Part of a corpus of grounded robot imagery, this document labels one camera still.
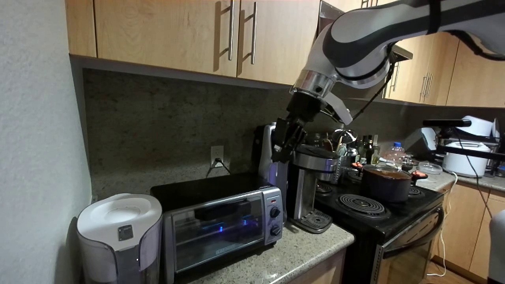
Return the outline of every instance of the range hood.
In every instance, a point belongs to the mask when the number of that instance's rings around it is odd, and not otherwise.
[[[318,7],[318,20],[317,20],[317,34],[331,22],[334,22],[339,15],[342,15],[343,11],[337,9],[335,6],[326,3],[326,1],[320,1],[320,7]],[[411,58],[411,52],[408,52],[406,48],[402,48],[399,45],[392,45],[392,56],[395,61],[403,61],[403,59],[410,59]]]

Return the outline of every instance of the robotic arm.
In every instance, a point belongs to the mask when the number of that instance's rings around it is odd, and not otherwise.
[[[321,110],[345,124],[351,123],[343,102],[331,93],[335,82],[351,88],[383,83],[394,63],[394,42],[435,31],[452,33],[476,55],[503,59],[505,0],[402,0],[337,17],[313,40],[291,88],[287,118],[276,123],[272,159],[285,162],[304,138],[304,123]]]

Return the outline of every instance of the dark tile backsplash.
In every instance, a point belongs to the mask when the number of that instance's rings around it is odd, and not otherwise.
[[[223,145],[231,171],[250,170],[252,130],[285,115],[285,89],[230,86],[108,70],[83,70],[86,138],[97,198],[148,192],[154,184],[203,178],[209,146]],[[348,100],[354,113],[364,100]],[[505,116],[489,108],[380,104],[351,124],[354,134],[378,134],[388,145],[421,126],[422,118],[463,113]],[[309,130],[337,123],[318,115]]]

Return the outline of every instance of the toaster oven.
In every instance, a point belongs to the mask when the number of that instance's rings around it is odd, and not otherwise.
[[[227,175],[151,187],[163,209],[165,280],[189,280],[282,235],[282,197],[253,175]]]

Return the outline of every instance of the stovetop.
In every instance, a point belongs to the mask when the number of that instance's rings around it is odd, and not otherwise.
[[[332,186],[318,182],[315,194],[315,208],[332,217],[332,222],[359,236],[373,236],[377,242],[384,242],[395,233],[406,228],[429,209],[441,206],[443,194],[411,186],[410,197],[405,201],[377,201],[359,194],[358,182]]]

